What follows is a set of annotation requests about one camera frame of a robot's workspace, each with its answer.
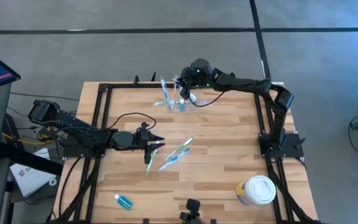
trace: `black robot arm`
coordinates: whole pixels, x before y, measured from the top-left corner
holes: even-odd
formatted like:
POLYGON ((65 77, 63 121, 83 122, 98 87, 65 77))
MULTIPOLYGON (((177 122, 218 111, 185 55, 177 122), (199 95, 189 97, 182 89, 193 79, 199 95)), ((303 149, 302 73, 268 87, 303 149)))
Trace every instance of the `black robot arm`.
POLYGON ((247 78, 236 78, 235 74, 226 74, 217 68, 211 69, 209 63, 204 59, 197 59, 190 67, 182 70, 181 77, 177 83, 183 87, 180 92, 184 99, 189 99, 190 90, 196 87, 210 86, 215 91, 226 92, 231 90, 256 93, 269 104, 274 112, 273 129, 270 130, 266 144, 271 150, 281 150, 287 136, 284 124, 285 115, 293 101, 293 95, 284 87, 274 85, 267 80, 251 80, 247 78), (277 91, 273 99, 270 90, 277 91))
MULTIPOLYGON (((75 118, 67 111, 60 109, 59 105, 46 100, 35 100, 34 107, 29 115, 31 122, 46 127, 54 127, 58 131, 64 131, 76 139, 77 148, 91 150, 93 155, 103 155, 106 149, 117 151, 142 149, 145 151, 144 161, 150 162, 151 152, 165 145, 165 143, 148 144, 149 141, 161 141, 164 138, 153 135, 147 128, 149 125, 143 122, 135 133, 118 131, 118 129, 98 129, 80 119, 75 118)), ((51 132, 50 137, 58 139, 62 146, 73 145, 65 142, 56 132, 51 132)))

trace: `yellow cable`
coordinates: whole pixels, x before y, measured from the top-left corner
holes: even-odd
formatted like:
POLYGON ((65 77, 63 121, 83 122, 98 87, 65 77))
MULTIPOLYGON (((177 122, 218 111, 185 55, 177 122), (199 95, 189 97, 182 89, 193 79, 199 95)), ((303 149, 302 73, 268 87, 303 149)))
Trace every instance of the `yellow cable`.
MULTIPOLYGON (((12 136, 10 135, 7 135, 5 133, 2 133, 3 136, 9 138, 9 139, 13 139, 12 136)), ((21 139, 18 139, 19 142, 23 142, 23 143, 26 143, 26 144, 35 144, 35 145, 44 145, 44 144, 49 144, 49 143, 52 143, 54 142, 55 140, 51 140, 51 141, 47 141, 47 142, 32 142, 32 141, 26 141, 26 140, 21 140, 21 139)))

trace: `blue liquid bottle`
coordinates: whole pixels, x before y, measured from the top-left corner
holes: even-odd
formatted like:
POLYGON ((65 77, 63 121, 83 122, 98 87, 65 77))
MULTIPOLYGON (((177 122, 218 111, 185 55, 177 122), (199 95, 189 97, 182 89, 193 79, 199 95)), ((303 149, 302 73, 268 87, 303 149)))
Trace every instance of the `blue liquid bottle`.
POLYGON ((117 200, 117 203, 124 207, 126 210, 130 210, 132 208, 133 203, 124 196, 115 195, 114 198, 117 200))

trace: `butcher block tabletop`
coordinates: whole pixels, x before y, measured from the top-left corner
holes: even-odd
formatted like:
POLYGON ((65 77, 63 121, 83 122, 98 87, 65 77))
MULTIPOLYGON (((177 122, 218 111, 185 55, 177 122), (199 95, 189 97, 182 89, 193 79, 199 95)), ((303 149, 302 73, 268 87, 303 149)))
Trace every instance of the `butcher block tabletop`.
MULTIPOLYGON (((92 122, 99 84, 86 82, 82 89, 76 117, 89 124, 92 122)), ((208 101, 220 94, 212 89, 192 92, 199 99, 208 101)), ((102 98, 99 128, 104 99, 106 94, 102 98)), ((213 105, 186 113, 169 111, 164 105, 154 106, 155 102, 163 100, 161 88, 113 88, 107 126, 113 124, 121 114, 144 113, 157 120, 151 132, 165 138, 163 142, 166 145, 158 149, 149 177, 145 176, 147 165, 144 164, 143 151, 106 151, 101 159, 92 223, 142 223, 145 218, 150 223, 180 223, 180 212, 187 212, 186 202, 189 198, 201 202, 200 217, 205 223, 211 219, 216 219, 218 223, 275 223, 272 203, 244 205, 234 191, 238 183, 252 176, 267 176, 266 163, 259 149, 260 129, 254 95, 230 91, 213 105), (188 145, 189 153, 159 172, 166 156, 191 135, 195 139, 188 145), (123 209, 114 199, 116 194, 131 200, 132 210, 123 209)), ((260 102, 268 132, 264 100, 260 102)), ((130 115, 121 118, 115 128, 134 132, 144 121, 153 124, 151 119, 141 115, 130 115)), ((287 114, 285 129, 288 133, 295 131, 291 111, 287 114)), ((62 180, 75 160, 71 158, 65 161, 62 180)), ((68 179, 62 210, 78 192, 83 162, 84 159, 81 159, 77 163, 68 179)), ((305 168, 291 158, 284 159, 283 164, 290 193, 306 214, 317 219, 305 168)), ((63 181, 60 182, 53 209, 55 214, 58 214, 62 185, 63 181)), ((278 189, 277 192, 282 217, 287 219, 282 195, 278 189)), ((83 200, 82 219, 85 218, 88 195, 83 200)))

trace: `gray floor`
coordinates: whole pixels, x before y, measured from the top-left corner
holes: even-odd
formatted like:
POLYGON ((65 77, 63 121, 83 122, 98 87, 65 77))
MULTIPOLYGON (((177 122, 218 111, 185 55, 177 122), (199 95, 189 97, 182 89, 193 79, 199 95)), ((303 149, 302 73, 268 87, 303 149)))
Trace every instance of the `gray floor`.
MULTIPOLYGON (((266 27, 358 27, 358 1, 256 0, 266 27)), ((0 30, 253 27, 249 1, 0 0, 0 30)), ((319 219, 358 223, 358 154, 347 125, 358 116, 358 32, 263 34, 273 81, 295 94, 319 219)), ((263 78, 254 33, 0 35, 0 58, 22 75, 12 90, 79 98, 85 81, 166 77, 197 57, 240 77, 263 78)), ((11 96, 26 113, 33 98, 11 96)), ((76 103, 56 100, 66 110, 76 103)), ((30 123, 14 116, 18 126, 30 123)), ((358 147, 358 132, 353 132, 358 147)), ((53 199, 20 204, 14 223, 42 222, 53 199)))

